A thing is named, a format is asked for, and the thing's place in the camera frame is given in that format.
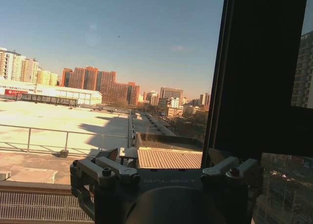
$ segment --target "flat roof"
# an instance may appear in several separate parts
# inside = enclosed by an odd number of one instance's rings
[[[139,168],[200,169],[202,152],[140,147]]]
[[[23,81],[11,81],[11,80],[6,80],[6,79],[0,79],[0,84],[6,84],[6,85],[13,85],[13,86],[36,86],[36,84],[31,83],[31,82],[23,82]],[[102,96],[102,94],[99,91],[95,90],[85,90],[85,89],[76,89],[76,88],[70,88],[70,87],[63,87],[63,86],[47,86],[47,85],[41,85],[37,84],[37,88],[40,89],[55,89],[55,90],[64,90],[64,91],[72,91],[72,92],[81,92],[81,93],[98,93],[99,95]]]

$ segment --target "white building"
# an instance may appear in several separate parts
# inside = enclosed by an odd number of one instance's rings
[[[151,95],[150,105],[157,106],[158,105],[158,94],[154,93]]]
[[[171,108],[178,108],[179,106],[179,98],[171,98]]]
[[[0,95],[16,95],[19,92],[77,99],[78,104],[95,105],[102,102],[102,94],[98,91],[0,79]]]
[[[21,80],[22,62],[25,56],[6,48],[0,48],[0,76],[7,80]]]

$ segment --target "low-rise building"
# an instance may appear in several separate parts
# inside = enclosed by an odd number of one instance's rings
[[[101,104],[102,94],[93,90],[82,90],[61,86],[46,86],[29,82],[10,81],[0,79],[0,95],[13,95],[18,93],[31,93],[51,97],[63,97],[77,99],[78,104]]]
[[[182,116],[183,109],[180,108],[166,108],[166,116],[168,118],[175,116]]]
[[[201,111],[201,108],[199,108],[198,106],[194,107],[192,105],[185,105],[183,108],[183,113],[188,115],[194,115],[198,111]]]

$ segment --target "high-rise apartment building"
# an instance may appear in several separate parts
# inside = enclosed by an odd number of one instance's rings
[[[161,87],[160,98],[179,98],[179,105],[182,104],[183,90]]]
[[[205,96],[204,96],[204,105],[209,105],[209,104],[210,104],[210,99],[211,99],[210,93],[205,93]]]
[[[22,80],[22,64],[26,59],[15,51],[0,48],[0,76],[7,80]]]
[[[134,82],[121,84],[116,82],[115,71],[98,71],[97,68],[87,66],[63,69],[62,85],[65,87],[96,90],[102,94],[103,103],[123,103],[136,105],[138,103],[140,87]]]
[[[158,94],[155,93],[151,96],[150,105],[157,106],[158,105]]]
[[[50,85],[50,77],[51,77],[51,72],[50,71],[45,71],[39,68],[38,70],[38,77],[37,77],[37,84],[41,85]]]
[[[200,105],[204,105],[204,103],[205,103],[204,94],[200,94]]]
[[[37,83],[39,63],[36,59],[30,59],[26,67],[26,81]]]
[[[157,95],[157,91],[152,90],[149,93],[146,93],[146,100],[151,101],[153,95]]]
[[[137,105],[140,87],[135,85],[135,82],[128,82],[127,87],[127,103],[129,105]]]
[[[68,84],[69,84],[69,76],[70,76],[70,73],[72,73],[72,72],[73,72],[72,69],[69,69],[69,68],[64,68],[64,69],[63,69],[62,80],[61,80],[61,86],[68,87]]]
[[[58,79],[59,79],[58,74],[56,74],[56,73],[51,73],[51,74],[50,74],[50,82],[49,82],[49,85],[50,85],[50,86],[56,86],[57,83],[58,83]]]
[[[76,67],[74,72],[70,72],[69,74],[68,87],[83,89],[84,80],[85,80],[85,68]]]
[[[313,31],[301,36],[291,105],[313,108]]]
[[[85,68],[84,87],[85,90],[96,90],[98,69],[87,66]]]
[[[147,92],[143,93],[143,101],[147,100]]]
[[[27,82],[28,81],[28,66],[29,66],[29,59],[24,59],[22,61],[22,70],[21,70],[21,81]]]
[[[116,83],[115,71],[99,71],[97,74],[96,91],[100,91],[101,87],[104,88],[103,86],[108,88],[113,83]]]
[[[12,81],[21,81],[22,80],[22,64],[26,59],[25,56],[20,54],[13,55],[13,69],[12,69]]]

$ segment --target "metal bracket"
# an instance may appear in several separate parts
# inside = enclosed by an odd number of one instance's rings
[[[108,167],[112,169],[112,171],[114,171],[116,176],[119,178],[120,182],[123,184],[137,184],[140,182],[140,176],[135,168],[125,167],[124,165],[116,163],[115,161],[105,157],[96,158],[95,163],[101,167]]]

